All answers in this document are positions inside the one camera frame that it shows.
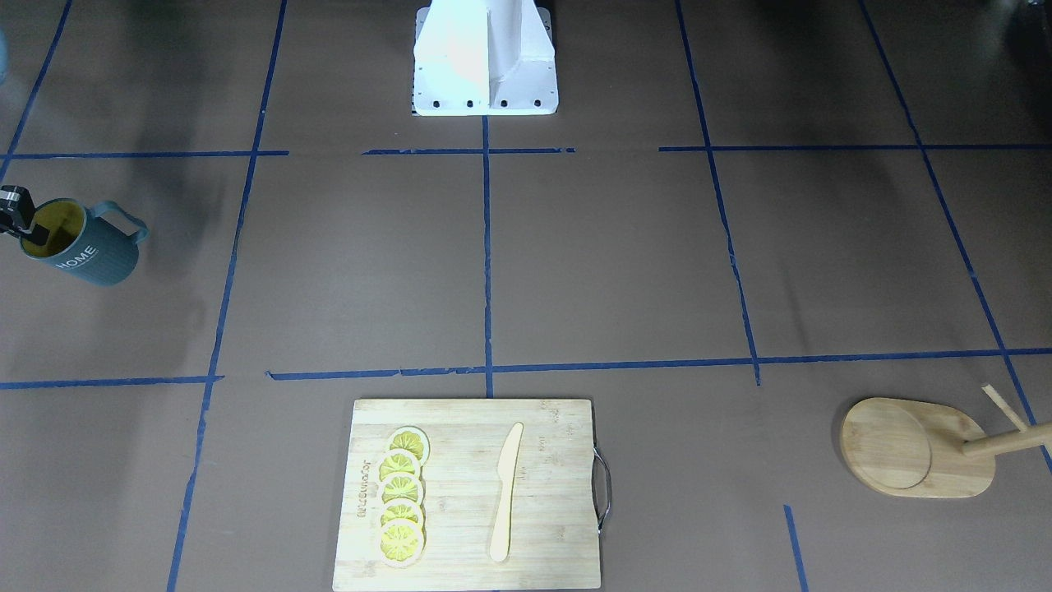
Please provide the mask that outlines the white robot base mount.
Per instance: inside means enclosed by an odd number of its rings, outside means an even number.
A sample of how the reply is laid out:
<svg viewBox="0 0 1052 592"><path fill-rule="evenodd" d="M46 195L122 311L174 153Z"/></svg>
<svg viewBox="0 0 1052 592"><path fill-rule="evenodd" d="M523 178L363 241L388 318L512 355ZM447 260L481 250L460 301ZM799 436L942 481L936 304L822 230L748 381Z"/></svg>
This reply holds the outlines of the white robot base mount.
<svg viewBox="0 0 1052 592"><path fill-rule="evenodd" d="M551 1L432 1L416 12L411 113L547 116L559 108Z"/></svg>

